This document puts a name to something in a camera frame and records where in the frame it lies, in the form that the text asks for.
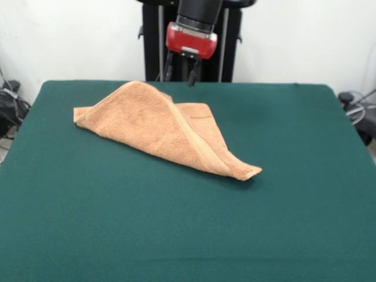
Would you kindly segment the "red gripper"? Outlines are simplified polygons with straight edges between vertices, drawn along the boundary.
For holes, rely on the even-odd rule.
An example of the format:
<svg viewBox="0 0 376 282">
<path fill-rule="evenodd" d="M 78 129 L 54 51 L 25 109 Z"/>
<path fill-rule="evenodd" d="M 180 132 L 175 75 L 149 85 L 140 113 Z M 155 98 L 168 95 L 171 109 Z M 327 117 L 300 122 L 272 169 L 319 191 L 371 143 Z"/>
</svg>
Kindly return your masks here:
<svg viewBox="0 0 376 282">
<path fill-rule="evenodd" d="M 196 59 L 189 73 L 187 84 L 193 87 L 196 83 L 197 73 L 200 69 L 202 60 L 210 59 L 217 47 L 218 36 L 216 33 L 203 33 L 192 29 L 184 28 L 175 22 L 170 22 L 166 31 L 166 46 L 168 50 L 186 54 L 191 53 L 200 58 Z M 174 53 L 168 52 L 163 70 L 163 81 L 169 82 L 173 72 Z"/>
</svg>

